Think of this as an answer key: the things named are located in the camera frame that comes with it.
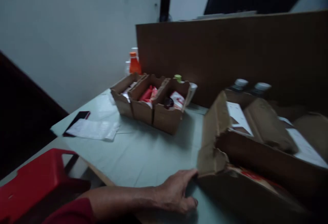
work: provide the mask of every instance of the dark wall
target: dark wall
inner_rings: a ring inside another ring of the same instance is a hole
[[[137,25],[142,71],[182,75],[210,107],[237,78],[272,85],[267,98],[327,109],[328,11]]]

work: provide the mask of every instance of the smartphone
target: smartphone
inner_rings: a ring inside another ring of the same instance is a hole
[[[66,133],[66,131],[73,126],[74,123],[76,123],[79,119],[88,119],[88,117],[90,116],[90,111],[80,111],[76,117],[74,118],[74,120],[71,122],[71,124],[68,126],[68,128],[65,130],[65,132],[63,133],[63,137],[75,137],[74,135],[70,135],[68,133]]]

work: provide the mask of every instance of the table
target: table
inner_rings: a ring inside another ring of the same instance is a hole
[[[91,121],[120,122],[121,126],[112,142],[78,137],[62,138],[105,184],[128,187],[156,186],[179,169],[196,167],[206,108],[193,104],[186,108],[177,133],[171,136],[140,121],[121,116],[116,106],[107,99],[109,95],[108,89],[51,127],[51,130],[61,137],[79,111],[90,111],[88,119]],[[152,215],[160,223],[237,222],[233,215],[225,212],[195,182],[191,182],[187,187],[186,196],[190,195],[199,202],[196,212],[182,216],[153,211]]]

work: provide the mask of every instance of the orange bottle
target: orange bottle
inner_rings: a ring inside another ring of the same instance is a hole
[[[141,67],[137,59],[136,52],[130,52],[131,63],[130,63],[130,73],[137,72],[139,75],[142,74]]]

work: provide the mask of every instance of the green bottle cap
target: green bottle cap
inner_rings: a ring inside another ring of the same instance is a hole
[[[179,83],[181,83],[181,76],[180,75],[174,75],[174,79],[177,79]]]

